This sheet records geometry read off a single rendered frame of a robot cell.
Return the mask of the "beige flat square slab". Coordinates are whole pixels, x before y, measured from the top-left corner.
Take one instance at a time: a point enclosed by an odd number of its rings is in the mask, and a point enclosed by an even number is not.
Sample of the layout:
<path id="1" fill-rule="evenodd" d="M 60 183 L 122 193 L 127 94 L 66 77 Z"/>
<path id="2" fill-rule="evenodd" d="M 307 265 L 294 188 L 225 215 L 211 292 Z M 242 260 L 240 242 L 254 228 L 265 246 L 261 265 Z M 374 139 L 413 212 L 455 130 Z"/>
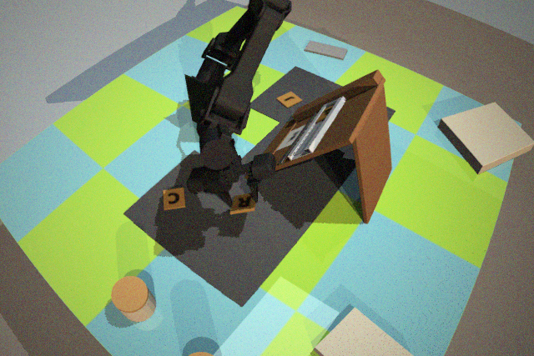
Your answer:
<path id="1" fill-rule="evenodd" d="M 534 145 L 496 102 L 442 118 L 438 128 L 478 174 L 530 151 Z"/>

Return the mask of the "grey flat rectangular tile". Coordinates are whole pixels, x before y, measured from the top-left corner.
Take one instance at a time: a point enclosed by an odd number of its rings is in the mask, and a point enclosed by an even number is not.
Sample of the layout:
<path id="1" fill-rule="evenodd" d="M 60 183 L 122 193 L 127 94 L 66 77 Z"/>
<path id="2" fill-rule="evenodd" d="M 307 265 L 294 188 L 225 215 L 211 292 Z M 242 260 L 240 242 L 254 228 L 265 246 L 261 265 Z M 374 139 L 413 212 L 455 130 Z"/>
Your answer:
<path id="1" fill-rule="evenodd" d="M 306 46 L 305 51 L 344 60 L 348 49 L 310 41 Z"/>

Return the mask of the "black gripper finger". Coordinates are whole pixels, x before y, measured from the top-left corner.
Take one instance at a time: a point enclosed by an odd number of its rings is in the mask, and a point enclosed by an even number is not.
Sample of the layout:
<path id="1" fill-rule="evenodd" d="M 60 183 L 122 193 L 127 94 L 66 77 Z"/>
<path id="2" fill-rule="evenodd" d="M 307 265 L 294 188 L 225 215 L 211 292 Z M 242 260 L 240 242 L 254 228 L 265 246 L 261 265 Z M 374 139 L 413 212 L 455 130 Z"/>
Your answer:
<path id="1" fill-rule="evenodd" d="M 248 181 L 247 181 L 247 185 L 249 186 L 250 188 L 250 191 L 252 193 L 252 197 L 253 197 L 253 200 L 255 201 L 255 203 L 258 202 L 258 183 L 260 183 L 261 180 L 257 180 L 257 179 L 249 179 L 248 178 Z"/>
<path id="2" fill-rule="evenodd" d="M 210 193 L 210 191 L 208 189 L 204 189 L 203 192 L 204 193 Z M 217 192 L 215 194 L 218 195 L 220 198 L 222 198 L 230 207 L 232 207 L 232 200 L 231 200 L 228 192 L 227 193 Z"/>

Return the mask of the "orange square tile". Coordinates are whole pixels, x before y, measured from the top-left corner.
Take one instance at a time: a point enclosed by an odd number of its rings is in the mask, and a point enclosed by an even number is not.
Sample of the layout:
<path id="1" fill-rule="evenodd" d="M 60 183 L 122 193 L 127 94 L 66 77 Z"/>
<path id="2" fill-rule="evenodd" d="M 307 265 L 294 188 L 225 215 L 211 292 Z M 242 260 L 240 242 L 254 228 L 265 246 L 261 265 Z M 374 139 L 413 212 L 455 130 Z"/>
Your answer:
<path id="1" fill-rule="evenodd" d="M 292 91 L 289 93 L 286 93 L 285 95 L 276 98 L 281 104 L 283 104 L 286 108 L 291 108 L 294 105 L 302 102 L 302 100 L 297 97 Z"/>

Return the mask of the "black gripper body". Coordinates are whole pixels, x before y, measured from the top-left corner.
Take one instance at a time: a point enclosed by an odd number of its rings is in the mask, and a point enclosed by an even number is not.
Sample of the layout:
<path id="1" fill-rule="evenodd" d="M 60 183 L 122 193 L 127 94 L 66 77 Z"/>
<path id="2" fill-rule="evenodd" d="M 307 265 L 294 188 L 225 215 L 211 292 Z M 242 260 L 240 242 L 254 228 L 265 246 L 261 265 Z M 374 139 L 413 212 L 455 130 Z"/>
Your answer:
<path id="1" fill-rule="evenodd" d="M 254 156 L 254 160 L 249 163 L 242 164 L 241 156 L 237 154 L 234 147 L 235 141 L 231 139 L 231 146 L 233 149 L 233 160 L 239 168 L 239 175 L 247 174 L 249 179 L 264 180 L 272 178 L 275 175 L 276 160 L 272 153 L 262 153 Z M 188 180 L 187 187 L 191 193 L 197 193 L 203 189 L 207 189 L 203 184 L 205 169 L 207 167 L 193 168 Z"/>

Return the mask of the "brown letter tile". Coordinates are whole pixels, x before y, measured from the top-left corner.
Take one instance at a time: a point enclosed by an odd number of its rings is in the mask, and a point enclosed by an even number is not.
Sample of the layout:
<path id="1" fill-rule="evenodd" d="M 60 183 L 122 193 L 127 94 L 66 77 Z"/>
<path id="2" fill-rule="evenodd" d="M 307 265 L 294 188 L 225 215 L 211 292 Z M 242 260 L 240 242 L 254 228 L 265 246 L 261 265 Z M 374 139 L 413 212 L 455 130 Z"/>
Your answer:
<path id="1" fill-rule="evenodd" d="M 164 191 L 164 210 L 185 208 L 184 188 L 175 188 Z"/>
<path id="2" fill-rule="evenodd" d="M 328 116 L 328 114 L 330 113 L 330 110 L 332 109 L 333 106 L 334 106 L 334 104 L 331 105 L 331 106 L 329 106 L 328 108 L 325 108 L 325 110 L 324 110 L 323 113 L 319 116 L 319 118 L 317 119 L 317 121 L 315 121 L 315 123 L 317 123 L 317 122 L 320 123 L 320 122 L 324 121 L 324 120 L 326 119 L 326 117 Z"/>
<path id="3" fill-rule="evenodd" d="M 254 211 L 255 204 L 252 193 L 234 196 L 230 214 Z"/>

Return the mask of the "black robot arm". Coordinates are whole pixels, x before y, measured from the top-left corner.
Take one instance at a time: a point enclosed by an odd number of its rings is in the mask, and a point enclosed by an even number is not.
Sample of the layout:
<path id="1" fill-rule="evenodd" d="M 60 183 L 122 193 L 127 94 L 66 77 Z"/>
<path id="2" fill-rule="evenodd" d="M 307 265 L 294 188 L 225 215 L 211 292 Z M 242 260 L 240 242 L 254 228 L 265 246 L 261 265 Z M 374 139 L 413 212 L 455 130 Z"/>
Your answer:
<path id="1" fill-rule="evenodd" d="M 246 128 L 254 93 L 252 80 L 275 31 L 290 13 L 292 2 L 249 0 L 248 7 L 228 32 L 219 33 L 210 41 L 197 76 L 191 76 L 214 87 L 205 108 L 200 110 L 197 125 L 200 157 L 207 167 L 203 184 L 211 193 L 227 193 L 239 181 L 231 135 L 241 135 Z M 226 76 L 225 69 L 230 71 Z M 225 117 L 239 120 L 235 123 Z"/>

